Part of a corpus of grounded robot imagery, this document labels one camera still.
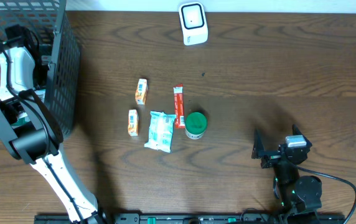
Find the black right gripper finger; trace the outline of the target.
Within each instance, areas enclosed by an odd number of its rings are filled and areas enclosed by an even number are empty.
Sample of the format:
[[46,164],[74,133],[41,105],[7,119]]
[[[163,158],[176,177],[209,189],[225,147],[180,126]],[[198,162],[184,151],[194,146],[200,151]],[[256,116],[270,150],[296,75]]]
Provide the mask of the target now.
[[292,125],[292,134],[293,136],[302,135],[302,132],[295,124]]
[[251,153],[252,159],[261,159],[264,156],[265,148],[263,146],[259,131],[256,129],[254,132],[254,145]]

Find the green lid white jar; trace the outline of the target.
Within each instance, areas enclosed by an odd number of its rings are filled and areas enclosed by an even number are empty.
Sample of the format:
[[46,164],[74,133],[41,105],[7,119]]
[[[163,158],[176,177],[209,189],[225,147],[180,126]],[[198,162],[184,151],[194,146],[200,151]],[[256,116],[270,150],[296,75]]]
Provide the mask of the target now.
[[207,129],[207,118],[200,112],[189,114],[185,121],[185,133],[190,139],[200,139]]

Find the green 3M package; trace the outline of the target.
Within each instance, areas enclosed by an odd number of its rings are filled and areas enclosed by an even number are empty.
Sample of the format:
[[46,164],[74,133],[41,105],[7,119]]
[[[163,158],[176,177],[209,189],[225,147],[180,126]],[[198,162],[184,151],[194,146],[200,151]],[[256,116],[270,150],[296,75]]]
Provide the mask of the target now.
[[[42,90],[36,90],[35,93],[37,94],[37,96],[41,99],[42,102],[45,101],[45,92],[46,90],[45,89],[42,89]],[[23,124],[26,124],[30,121],[27,113],[21,113],[19,116],[18,116],[18,120],[12,124],[13,126],[22,126]]]

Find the red stick packet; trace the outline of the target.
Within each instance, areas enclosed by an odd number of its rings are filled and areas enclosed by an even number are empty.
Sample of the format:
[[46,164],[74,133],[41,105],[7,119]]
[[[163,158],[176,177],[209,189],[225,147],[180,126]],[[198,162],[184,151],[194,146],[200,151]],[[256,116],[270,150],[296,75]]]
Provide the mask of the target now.
[[183,84],[178,84],[173,88],[174,92],[174,109],[176,114],[175,128],[184,129],[184,99],[183,99]]

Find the mint green wipes packet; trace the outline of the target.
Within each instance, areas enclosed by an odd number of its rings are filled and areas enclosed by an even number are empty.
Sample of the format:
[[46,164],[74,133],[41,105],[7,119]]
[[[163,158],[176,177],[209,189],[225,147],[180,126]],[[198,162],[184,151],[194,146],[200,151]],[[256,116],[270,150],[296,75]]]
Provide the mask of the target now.
[[144,147],[170,153],[174,132],[175,114],[151,111],[148,141]]

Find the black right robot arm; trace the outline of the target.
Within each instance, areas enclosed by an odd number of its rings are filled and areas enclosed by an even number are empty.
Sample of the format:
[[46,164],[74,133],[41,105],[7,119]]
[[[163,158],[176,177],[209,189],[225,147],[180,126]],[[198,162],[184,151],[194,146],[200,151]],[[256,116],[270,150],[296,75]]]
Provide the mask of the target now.
[[274,195],[282,204],[282,210],[274,217],[279,223],[311,221],[316,219],[317,209],[322,207],[322,182],[313,175],[299,175],[298,165],[307,159],[312,143],[292,125],[292,135],[275,151],[267,151],[259,131],[251,157],[261,160],[261,168],[274,170]]

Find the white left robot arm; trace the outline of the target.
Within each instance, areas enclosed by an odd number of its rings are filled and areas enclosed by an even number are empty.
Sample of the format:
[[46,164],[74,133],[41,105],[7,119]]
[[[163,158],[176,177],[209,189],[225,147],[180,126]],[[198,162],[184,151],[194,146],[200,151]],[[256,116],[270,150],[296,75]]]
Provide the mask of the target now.
[[18,24],[0,40],[0,140],[9,154],[35,169],[63,203],[70,223],[109,223],[63,149],[57,120],[35,92],[35,76],[47,68],[35,34]]

